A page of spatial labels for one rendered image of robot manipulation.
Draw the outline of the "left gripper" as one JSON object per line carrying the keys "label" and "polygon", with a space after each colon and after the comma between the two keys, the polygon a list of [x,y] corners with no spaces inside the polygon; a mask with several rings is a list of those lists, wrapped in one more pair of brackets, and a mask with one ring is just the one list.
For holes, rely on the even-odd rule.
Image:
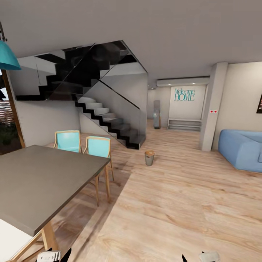
{"label": "left gripper", "polygon": [[[50,248],[48,251],[52,251],[52,248]],[[63,258],[61,258],[60,260],[54,261],[54,262],[67,262],[71,251],[72,249],[70,248]]]}

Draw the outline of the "trash can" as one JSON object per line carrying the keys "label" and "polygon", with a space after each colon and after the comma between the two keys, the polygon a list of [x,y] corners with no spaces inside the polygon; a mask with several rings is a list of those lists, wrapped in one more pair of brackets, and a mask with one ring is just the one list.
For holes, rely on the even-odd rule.
{"label": "trash can", "polygon": [[152,166],[155,153],[152,151],[147,151],[145,154],[145,161],[147,166]]}

